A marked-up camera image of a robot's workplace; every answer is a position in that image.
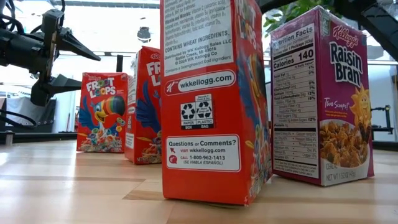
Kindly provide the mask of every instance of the kellogg's logo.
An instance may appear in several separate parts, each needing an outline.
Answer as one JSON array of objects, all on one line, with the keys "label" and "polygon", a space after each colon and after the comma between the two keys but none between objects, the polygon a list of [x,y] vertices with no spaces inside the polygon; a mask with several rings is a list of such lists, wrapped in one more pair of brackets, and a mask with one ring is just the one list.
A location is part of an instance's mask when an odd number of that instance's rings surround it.
[{"label": "kellogg's logo", "polygon": [[160,54],[152,54],[152,55],[150,55],[150,58],[151,58],[151,59],[160,60]]},{"label": "kellogg's logo", "polygon": [[353,48],[358,45],[358,38],[355,35],[350,35],[349,29],[343,26],[336,26],[333,28],[333,37],[336,40],[345,41],[347,47]]},{"label": "kellogg's logo", "polygon": [[98,81],[100,79],[101,79],[101,77],[96,77],[96,76],[91,76],[91,75],[88,76],[88,81]]}]

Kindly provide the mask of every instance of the red logo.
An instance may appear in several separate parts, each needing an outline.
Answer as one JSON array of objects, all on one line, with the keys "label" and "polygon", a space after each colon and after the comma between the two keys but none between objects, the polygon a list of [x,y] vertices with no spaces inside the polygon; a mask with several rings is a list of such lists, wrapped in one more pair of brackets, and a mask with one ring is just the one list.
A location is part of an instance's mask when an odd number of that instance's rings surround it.
[{"label": "red logo", "polygon": [[177,156],[175,156],[175,155],[169,156],[169,162],[171,164],[177,164]]},{"label": "red logo", "polygon": [[101,77],[88,75],[88,81],[98,81]]},{"label": "red logo", "polygon": [[333,28],[333,37],[336,40],[343,40],[347,43],[347,47],[355,47],[358,45],[358,38],[355,35],[349,34],[349,29],[343,26],[336,26]]},{"label": "red logo", "polygon": [[160,54],[151,54],[150,58],[160,60]]}]

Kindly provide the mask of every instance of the black metal frame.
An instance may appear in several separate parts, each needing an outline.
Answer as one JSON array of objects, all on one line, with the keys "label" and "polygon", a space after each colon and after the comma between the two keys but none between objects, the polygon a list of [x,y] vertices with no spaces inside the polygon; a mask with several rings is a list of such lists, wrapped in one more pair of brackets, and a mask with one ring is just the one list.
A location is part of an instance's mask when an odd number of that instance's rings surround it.
[{"label": "black metal frame", "polygon": [[[15,133],[13,143],[76,140],[77,133]],[[0,145],[6,143],[6,133],[0,133]]]},{"label": "black metal frame", "polygon": [[373,141],[373,149],[398,152],[398,142]]}]

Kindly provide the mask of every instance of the froot loops box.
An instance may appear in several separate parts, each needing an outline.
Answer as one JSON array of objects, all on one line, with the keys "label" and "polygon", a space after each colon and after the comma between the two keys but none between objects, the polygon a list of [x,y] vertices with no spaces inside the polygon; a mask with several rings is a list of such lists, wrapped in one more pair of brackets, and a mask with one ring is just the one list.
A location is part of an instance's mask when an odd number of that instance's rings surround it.
[{"label": "froot loops box", "polygon": [[323,186],[374,175],[366,46],[320,6],[271,34],[275,174]]},{"label": "froot loops box", "polygon": [[249,205],[272,175],[261,11],[160,3],[164,197]]},{"label": "froot loops box", "polygon": [[124,155],[135,164],[162,162],[159,57],[159,49],[142,47],[132,62]]},{"label": "froot loops box", "polygon": [[124,152],[127,74],[84,73],[77,151]]}]

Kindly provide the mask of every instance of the froot loops logo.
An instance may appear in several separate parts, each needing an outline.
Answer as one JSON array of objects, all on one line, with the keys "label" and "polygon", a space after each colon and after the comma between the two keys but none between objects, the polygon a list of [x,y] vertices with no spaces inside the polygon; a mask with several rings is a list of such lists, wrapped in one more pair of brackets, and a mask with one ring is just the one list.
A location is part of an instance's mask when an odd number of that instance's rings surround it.
[{"label": "froot loops logo", "polygon": [[87,83],[87,91],[90,93],[90,98],[102,95],[114,95],[116,93],[115,86],[113,86],[114,78],[105,78]]}]

